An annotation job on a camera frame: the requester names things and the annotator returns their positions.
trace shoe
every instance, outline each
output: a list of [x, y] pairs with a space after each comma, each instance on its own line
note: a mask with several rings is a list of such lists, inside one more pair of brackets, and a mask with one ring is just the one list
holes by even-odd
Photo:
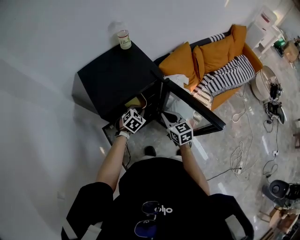
[[146, 156], [156, 157], [155, 149], [152, 146], [145, 147], [144, 153]]
[[286, 116], [282, 108], [281, 102], [269, 102], [265, 106], [266, 113], [273, 121], [274, 119], [278, 120], [281, 124], [284, 124]]

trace white cable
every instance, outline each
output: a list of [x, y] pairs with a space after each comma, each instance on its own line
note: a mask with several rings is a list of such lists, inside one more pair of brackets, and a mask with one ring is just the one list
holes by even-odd
[[[244, 95], [245, 95], [245, 89], [246, 89], [246, 85], [245, 85], [245, 87], [244, 87], [243, 94], [240, 94], [239, 92], [236, 92], [236, 93], [235, 93], [235, 96], [236, 96], [236, 97], [242, 99], [243, 104], [244, 104], [244, 107], [245, 107], [245, 110], [242, 111], [242, 112], [240, 112], [240, 113], [236, 113], [236, 114], [234, 114], [234, 115], [232, 116], [232, 121], [233, 121], [234, 123], [237, 123], [237, 122], [241, 119], [241, 117], [244, 116], [244, 115], [246, 114], [246, 115], [247, 115], [247, 118], [248, 118], [248, 123], [249, 123], [250, 131], [251, 131], [251, 135], [252, 135], [252, 137], [251, 137], [251, 142], [250, 142], [250, 146], [249, 146], [249, 150], [248, 150], [248, 152], [247, 152], [246, 161], [245, 161], [245, 164], [244, 164], [243, 167], [242, 167], [243, 169], [241, 170], [240, 173], [238, 173], [239, 169], [233, 170], [234, 174], [236, 175], [236, 177], [237, 177], [238, 179], [239, 179], [239, 176], [240, 176], [240, 175], [242, 175], [242, 174], [244, 174], [246, 171], [250, 170], [250, 169], [255, 165], [255, 163], [256, 163], [257, 160], [258, 160], [258, 159], [257, 159], [257, 160], [253, 163], [253, 165], [252, 165], [251, 167], [247, 168], [249, 152], [250, 152], [250, 149], [251, 149], [251, 146], [252, 146], [252, 141], [253, 141], [253, 131], [252, 131], [252, 128], [251, 128], [249, 115], [248, 115], [248, 113], [247, 113], [246, 104], [245, 104], [245, 101], [243, 100]], [[240, 115], [241, 113], [242, 113], [242, 115], [238, 118], [238, 120], [237, 120], [237, 121], [234, 121], [234, 120], [233, 120], [234, 116]], [[231, 164], [231, 168], [239, 168], [240, 163], [241, 163], [242, 158], [243, 158], [243, 150], [244, 150], [244, 142], [241, 141], [241, 142], [239, 143], [239, 146], [236, 148], [236, 150], [233, 151], [232, 155], [230, 156], [230, 164]], [[233, 160], [233, 156], [235, 156], [235, 152], [236, 152], [236, 151], [238, 151], [238, 153], [237, 153], [237, 155], [236, 155], [236, 158]], [[250, 173], [248, 173], [246, 179], [247, 179], [247, 180], [250, 179]]]

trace marble floor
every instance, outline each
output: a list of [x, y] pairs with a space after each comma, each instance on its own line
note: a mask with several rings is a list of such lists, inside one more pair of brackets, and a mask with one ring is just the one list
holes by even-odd
[[[294, 147], [293, 133], [297, 131], [295, 120], [300, 118], [300, 77], [297, 70], [292, 68], [285, 58], [280, 58], [273, 48], [262, 56], [261, 61], [274, 71], [282, 84], [284, 93], [280, 101], [287, 118], [286, 123], [278, 126], [278, 156], [275, 159], [278, 170], [269, 181], [279, 179], [298, 182], [300, 181], [300, 150]], [[232, 171], [224, 173], [210, 180], [209, 186], [212, 194], [223, 193], [233, 195], [237, 199], [253, 224], [255, 239], [259, 239], [269, 229], [268, 223], [261, 221], [257, 214], [260, 209], [265, 212], [272, 209], [272, 202], [262, 197], [261, 187], [266, 182], [265, 176], [262, 175], [263, 166], [274, 158], [272, 152], [277, 149], [277, 123], [271, 133], [266, 132], [263, 122], [268, 117], [263, 106], [253, 95], [250, 85], [247, 84], [245, 87], [244, 100], [253, 131], [251, 149], [249, 150], [252, 134], [247, 116], [241, 117], [237, 123], [232, 121], [235, 113], [244, 110], [244, 104], [240, 98], [232, 96], [214, 111], [226, 123], [224, 131], [197, 137], [208, 156], [207, 160], [200, 158], [199, 165], [207, 178], [229, 169], [231, 154], [241, 141], [244, 142], [243, 161], [246, 160], [249, 151], [246, 169], [251, 168], [239, 179]], [[265, 172], [271, 171], [272, 165], [272, 162], [269, 163]]]

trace black cable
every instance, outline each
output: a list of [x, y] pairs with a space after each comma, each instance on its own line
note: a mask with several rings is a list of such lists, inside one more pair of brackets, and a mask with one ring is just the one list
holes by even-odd
[[277, 131], [276, 131], [276, 145], [277, 145], [277, 152], [278, 152], [278, 142], [277, 142], [278, 125], [279, 125], [279, 120], [277, 120]]
[[127, 144], [127, 143], [126, 143], [126, 148], [127, 148], [128, 154], [129, 154], [129, 161], [128, 161], [128, 163], [126, 164], [126, 170], [127, 170], [127, 169], [128, 169], [127, 166], [129, 165], [130, 160], [131, 160], [131, 155], [130, 155], [130, 152], [129, 152], [128, 144]]
[[222, 173], [218, 174], [217, 176], [214, 176], [214, 177], [212, 177], [212, 178], [210, 178], [210, 179], [207, 179], [207, 181], [212, 180], [213, 178], [216, 178], [216, 177], [220, 176], [221, 174], [228, 172], [229, 170], [235, 170], [235, 169], [240, 169], [240, 170], [242, 170], [241, 167], [238, 167], [238, 168], [230, 168], [230, 169], [226, 170], [225, 172], [222, 172]]
[[264, 129], [267, 131], [267, 133], [271, 133], [273, 131], [273, 127], [274, 127], [274, 121], [272, 121], [272, 129], [271, 129], [271, 131], [268, 131], [267, 128], [266, 128], [266, 126], [265, 126], [265, 123], [267, 121], [269, 121], [269, 120], [266, 120], [266, 121], [263, 122], [263, 126], [264, 126]]
[[[268, 131], [268, 130], [267, 130], [267, 128], [266, 128], [266, 126], [265, 126], [265, 122], [263, 122], [264, 128], [266, 129], [267, 133], [271, 133], [271, 132], [273, 131], [274, 121], [272, 121], [272, 124], [273, 124], [273, 125], [272, 125], [271, 131]], [[279, 121], [277, 120], [277, 130], [276, 130], [276, 147], [277, 147], [277, 152], [278, 152], [278, 141], [277, 141], [278, 126], [279, 126]], [[269, 182], [269, 177], [272, 176], [272, 175], [278, 170], [278, 164], [274, 164], [274, 165], [271, 167], [271, 171], [269, 171], [269, 172], [264, 172], [264, 169], [265, 169], [265, 167], [266, 167], [266, 165], [267, 165], [268, 163], [273, 162], [273, 161], [276, 159], [276, 156], [277, 156], [277, 154], [275, 154], [275, 157], [274, 157], [273, 160], [270, 160], [270, 161], [266, 162], [266, 164], [265, 164], [265, 165], [263, 166], [263, 168], [262, 168], [262, 174], [263, 174], [263, 175], [266, 175], [266, 178], [267, 178], [268, 183], [270, 183], [270, 182]]]
[[284, 205], [285, 205], [286, 208], [289, 208], [289, 207], [291, 206], [291, 205], [290, 205], [290, 202], [289, 202], [288, 205], [286, 205], [286, 203], [284, 203]]
[[276, 208], [276, 206], [274, 206], [274, 203], [272, 202], [273, 208], [276, 210], [279, 210], [278, 208]]
[[273, 160], [269, 160], [268, 162], [266, 162], [266, 164], [263, 166], [263, 169], [262, 169], [262, 174], [263, 174], [263, 175], [266, 175], [266, 178], [267, 178], [268, 183], [270, 183], [269, 180], [268, 180], [268, 178], [269, 178], [270, 176], [272, 176], [272, 175], [278, 170], [278, 164], [274, 164], [274, 165], [272, 166], [272, 168], [271, 168], [271, 171], [269, 171], [269, 172], [264, 172], [264, 169], [265, 169], [265, 167], [266, 167], [266, 165], [267, 165], [268, 163], [273, 162], [275, 159], [276, 159], [276, 155], [275, 155], [275, 157], [274, 157]]

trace orange cushion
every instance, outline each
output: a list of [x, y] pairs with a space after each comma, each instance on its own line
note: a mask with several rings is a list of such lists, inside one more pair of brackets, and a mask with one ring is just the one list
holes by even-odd
[[206, 74], [218, 70], [229, 62], [228, 53], [230, 45], [231, 38], [226, 37], [220, 41], [200, 47], [204, 58]]
[[228, 37], [228, 41], [229, 41], [229, 52], [228, 52], [228, 62], [232, 61], [235, 57], [235, 47], [234, 47], [234, 40], [233, 40], [233, 36], [229, 35]]
[[247, 28], [246, 26], [232, 25], [231, 34], [234, 40], [235, 56], [240, 56], [245, 45]]
[[196, 72], [197, 77], [199, 78], [200, 82], [204, 76], [204, 59], [203, 54], [198, 46], [196, 46], [192, 53], [193, 62], [194, 62], [194, 69]]
[[263, 64], [257, 57], [257, 55], [251, 50], [251, 48], [245, 43], [243, 48], [243, 54], [248, 58], [249, 62], [251, 63], [254, 71], [258, 73], [262, 68]]
[[190, 91], [193, 91], [199, 84], [199, 79], [194, 70], [192, 50], [188, 42], [176, 48], [160, 63], [159, 68], [165, 75], [184, 74], [189, 78], [189, 84], [184, 87]]

